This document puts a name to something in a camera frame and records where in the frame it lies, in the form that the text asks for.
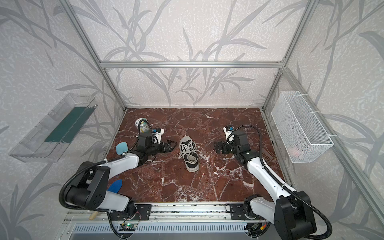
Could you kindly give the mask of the black white canvas sneaker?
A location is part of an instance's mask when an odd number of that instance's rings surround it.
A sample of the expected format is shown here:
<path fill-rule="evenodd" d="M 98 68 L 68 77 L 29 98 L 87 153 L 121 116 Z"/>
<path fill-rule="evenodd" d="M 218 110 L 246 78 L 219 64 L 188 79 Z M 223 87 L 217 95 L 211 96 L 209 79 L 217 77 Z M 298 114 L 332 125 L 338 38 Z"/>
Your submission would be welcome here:
<path fill-rule="evenodd" d="M 187 170 L 190 173 L 197 172 L 199 170 L 199 154 L 197 146 L 189 136 L 181 138 L 179 143 L 179 159 L 183 159 Z"/>

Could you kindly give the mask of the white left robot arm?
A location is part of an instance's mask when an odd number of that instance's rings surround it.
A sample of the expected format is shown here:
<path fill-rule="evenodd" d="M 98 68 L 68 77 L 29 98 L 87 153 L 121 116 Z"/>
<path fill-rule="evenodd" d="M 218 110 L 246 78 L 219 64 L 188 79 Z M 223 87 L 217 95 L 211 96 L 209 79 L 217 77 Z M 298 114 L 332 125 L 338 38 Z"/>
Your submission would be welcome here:
<path fill-rule="evenodd" d="M 120 212 L 133 215 L 137 212 L 134 200 L 108 190 L 113 177 L 144 165 L 150 156 L 167 154 L 174 150 L 175 141 L 162 141 L 164 129 L 149 128 L 138 131 L 136 142 L 130 148 L 126 142 L 116 145 L 118 157 L 97 163 L 83 162 L 77 172 L 62 186 L 59 202 L 70 210 Z"/>

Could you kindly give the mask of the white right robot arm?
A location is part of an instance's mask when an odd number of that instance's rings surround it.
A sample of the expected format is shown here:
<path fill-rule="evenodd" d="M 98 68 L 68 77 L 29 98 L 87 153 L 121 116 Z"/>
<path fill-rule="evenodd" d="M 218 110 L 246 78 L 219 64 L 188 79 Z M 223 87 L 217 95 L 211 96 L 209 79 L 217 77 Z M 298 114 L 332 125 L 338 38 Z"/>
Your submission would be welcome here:
<path fill-rule="evenodd" d="M 271 201 L 254 195 L 244 200 L 248 218 L 263 217 L 275 226 L 283 240 L 325 240 L 333 233 L 329 219 L 315 206 L 306 192 L 296 191 L 283 181 L 263 158 L 263 136 L 259 134 L 259 149 L 253 150 L 245 126 L 225 126 L 226 139 L 216 142 L 218 154 L 232 154 L 267 190 Z"/>

